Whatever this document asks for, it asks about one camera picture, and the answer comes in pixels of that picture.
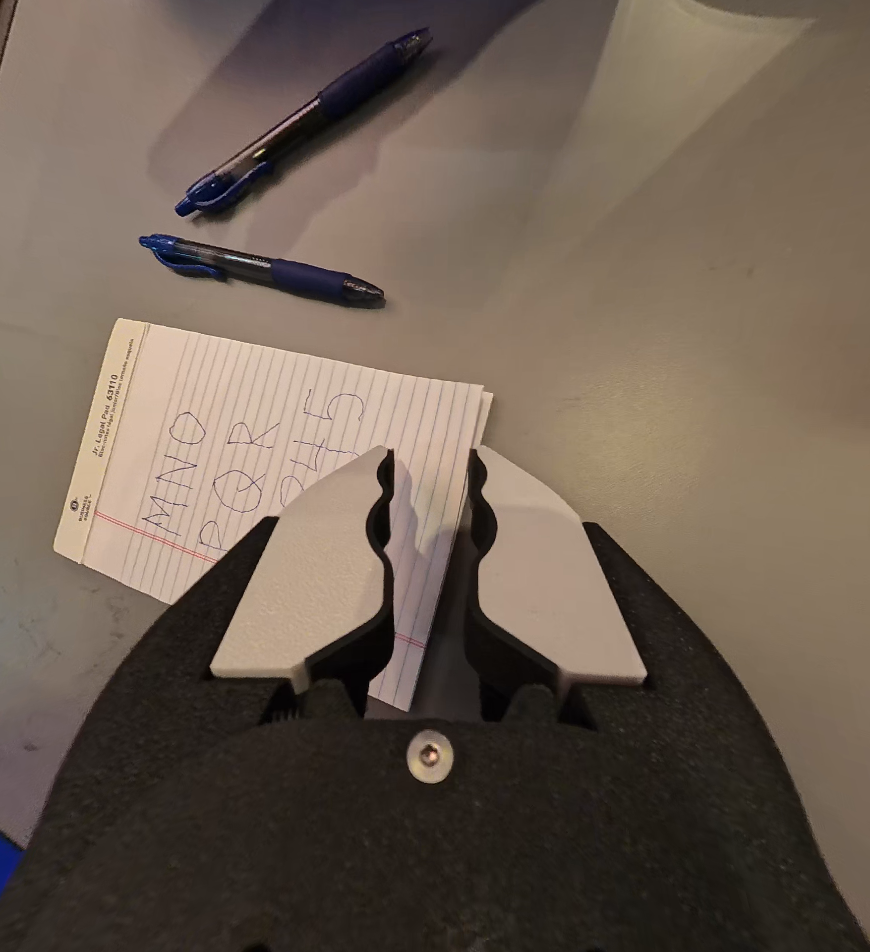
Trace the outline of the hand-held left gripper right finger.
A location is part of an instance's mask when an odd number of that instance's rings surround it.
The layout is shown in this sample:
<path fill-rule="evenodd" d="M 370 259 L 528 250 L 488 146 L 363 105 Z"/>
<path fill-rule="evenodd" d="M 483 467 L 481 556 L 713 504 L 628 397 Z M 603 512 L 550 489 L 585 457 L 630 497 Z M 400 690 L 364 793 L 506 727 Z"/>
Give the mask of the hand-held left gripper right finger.
<path fill-rule="evenodd" d="M 467 487 L 476 556 L 464 650 L 489 693 L 643 687 L 646 666 L 581 517 L 487 446 L 470 453 Z"/>

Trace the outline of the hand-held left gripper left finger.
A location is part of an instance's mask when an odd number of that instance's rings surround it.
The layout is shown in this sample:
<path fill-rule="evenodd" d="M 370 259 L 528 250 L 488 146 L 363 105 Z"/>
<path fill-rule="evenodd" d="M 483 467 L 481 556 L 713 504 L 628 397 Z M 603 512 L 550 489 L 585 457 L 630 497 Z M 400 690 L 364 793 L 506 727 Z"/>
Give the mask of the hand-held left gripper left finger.
<path fill-rule="evenodd" d="M 385 548 L 392 450 L 375 446 L 278 517 L 210 665 L 219 679 L 286 680 L 296 695 L 342 682 L 365 700 L 391 659 L 394 570 Z"/>

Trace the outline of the white lined notepad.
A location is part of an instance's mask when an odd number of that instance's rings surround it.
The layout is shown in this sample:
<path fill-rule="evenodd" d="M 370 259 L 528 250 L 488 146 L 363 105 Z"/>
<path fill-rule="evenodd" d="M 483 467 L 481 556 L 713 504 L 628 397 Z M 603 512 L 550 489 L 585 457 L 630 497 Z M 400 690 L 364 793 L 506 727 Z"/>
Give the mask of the white lined notepad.
<path fill-rule="evenodd" d="M 395 457 L 395 647 L 370 696 L 407 712 L 493 394 L 120 319 L 53 550 L 172 603 L 260 519 L 374 446 Z"/>

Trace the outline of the blue retractable pen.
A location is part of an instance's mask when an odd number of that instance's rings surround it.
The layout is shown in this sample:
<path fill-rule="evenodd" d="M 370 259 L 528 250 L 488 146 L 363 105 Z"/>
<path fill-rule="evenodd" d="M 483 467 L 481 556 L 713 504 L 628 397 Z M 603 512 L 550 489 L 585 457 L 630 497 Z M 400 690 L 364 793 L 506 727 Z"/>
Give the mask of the blue retractable pen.
<path fill-rule="evenodd" d="M 428 28 L 413 30 L 382 45 L 348 69 L 311 100 L 290 113 L 186 190 L 175 206 L 181 217 L 218 213 L 238 204 L 279 160 L 357 111 L 405 75 L 432 41 Z"/>
<path fill-rule="evenodd" d="M 267 258 L 167 234 L 140 237 L 139 243 L 165 268 L 190 278 L 240 281 L 305 299 L 354 308 L 382 308 L 384 291 L 342 271 L 286 259 Z"/>

